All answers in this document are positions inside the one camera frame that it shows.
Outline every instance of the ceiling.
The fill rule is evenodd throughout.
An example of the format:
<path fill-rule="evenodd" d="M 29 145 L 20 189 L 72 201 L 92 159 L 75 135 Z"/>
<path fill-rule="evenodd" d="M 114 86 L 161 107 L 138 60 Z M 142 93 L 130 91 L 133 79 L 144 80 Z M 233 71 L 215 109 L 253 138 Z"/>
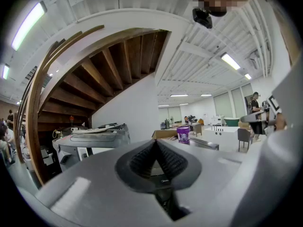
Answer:
<path fill-rule="evenodd" d="M 43 51 L 49 48 L 51 40 L 67 38 L 68 32 L 74 26 L 84 20 L 91 21 L 94 16 L 102 15 L 106 11 L 162 11 L 190 24 L 178 42 L 177 49 L 174 49 L 170 62 L 166 63 L 159 83 L 157 82 L 159 104 L 174 106 L 201 100 L 202 93 L 220 94 L 243 84 L 246 73 L 253 78 L 262 74 L 266 76 L 265 69 L 262 70 L 265 53 L 267 71 L 269 74 L 271 71 L 270 38 L 257 0 L 251 0 L 248 7 L 230 11 L 224 17 L 213 17 L 214 27 L 211 30 L 193 21 L 192 0 L 43 0 L 47 13 L 29 31 L 16 52 L 10 46 L 12 38 L 20 21 L 23 21 L 33 7 L 32 4 L 39 1 L 41 0 L 31 0 L 28 6 L 21 9 L 19 17 L 8 32 L 1 64 L 7 63 L 10 72 L 7 80 L 0 79 L 0 99 L 9 103 L 15 104 L 22 98 L 28 78 L 39 65 L 45 54 Z M 249 59 L 255 51 L 259 62 L 257 69 Z M 224 52 L 238 62 L 241 66 L 239 71 L 220 59 Z M 171 98 L 171 94 L 189 96 Z"/>

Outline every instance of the fluorescent light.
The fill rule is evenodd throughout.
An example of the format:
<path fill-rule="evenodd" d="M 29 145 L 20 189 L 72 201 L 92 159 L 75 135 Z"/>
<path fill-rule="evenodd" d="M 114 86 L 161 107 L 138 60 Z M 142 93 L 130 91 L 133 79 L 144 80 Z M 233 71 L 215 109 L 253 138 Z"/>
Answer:
<path fill-rule="evenodd" d="M 28 16 L 24 19 L 23 23 L 21 24 L 18 32 L 15 35 L 13 43 L 11 47 L 15 51 L 18 50 L 22 41 L 24 40 L 25 36 L 28 34 L 30 29 L 34 26 L 34 24 L 41 18 L 41 16 L 45 13 L 43 6 L 43 2 L 40 2 L 34 6 L 34 8 L 29 12 Z"/>
<path fill-rule="evenodd" d="M 183 94 L 183 95 L 170 95 L 170 96 L 188 96 L 188 94 Z"/>
<path fill-rule="evenodd" d="M 231 65 L 234 69 L 240 69 L 240 66 L 237 62 L 234 61 L 232 57 L 229 56 L 229 54 L 225 53 L 221 56 L 221 59 Z"/>
<path fill-rule="evenodd" d="M 8 74 L 9 74 L 9 67 L 7 65 L 4 65 L 2 77 L 4 79 L 7 79 L 8 78 Z"/>
<path fill-rule="evenodd" d="M 249 74 L 245 74 L 245 77 L 250 80 L 251 79 L 251 76 Z"/>

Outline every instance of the brown chair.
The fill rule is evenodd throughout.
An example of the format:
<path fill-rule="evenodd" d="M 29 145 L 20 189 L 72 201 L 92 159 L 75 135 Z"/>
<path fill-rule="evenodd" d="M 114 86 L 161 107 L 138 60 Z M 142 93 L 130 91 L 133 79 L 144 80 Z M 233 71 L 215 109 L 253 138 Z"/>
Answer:
<path fill-rule="evenodd" d="M 250 132 L 247 131 L 246 129 L 238 129 L 238 140 L 239 140 L 239 150 L 240 151 L 240 141 L 243 141 L 243 148 L 245 142 L 248 143 L 248 149 L 250 148 L 250 141 L 252 143 L 253 136 L 250 135 Z"/>

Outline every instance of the purple container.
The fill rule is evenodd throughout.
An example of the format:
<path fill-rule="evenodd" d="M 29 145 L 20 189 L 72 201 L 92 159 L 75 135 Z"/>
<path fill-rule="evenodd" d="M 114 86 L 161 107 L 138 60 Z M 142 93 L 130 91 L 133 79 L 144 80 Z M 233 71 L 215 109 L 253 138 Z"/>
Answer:
<path fill-rule="evenodd" d="M 177 127 L 177 134 L 180 143 L 185 143 L 185 144 L 189 143 L 189 137 L 188 137 L 189 132 L 190 132 L 189 126 Z"/>

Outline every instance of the cardboard box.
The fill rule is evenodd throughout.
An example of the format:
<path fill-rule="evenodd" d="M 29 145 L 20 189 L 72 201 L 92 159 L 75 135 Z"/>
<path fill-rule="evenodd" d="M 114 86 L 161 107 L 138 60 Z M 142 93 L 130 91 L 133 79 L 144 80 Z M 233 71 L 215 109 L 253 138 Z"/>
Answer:
<path fill-rule="evenodd" d="M 152 138 L 154 140 L 156 140 L 156 139 L 170 139 L 173 136 L 177 136 L 177 131 L 176 130 L 167 130 L 167 131 L 158 130 L 158 131 L 154 131 L 154 133 L 152 134 Z"/>

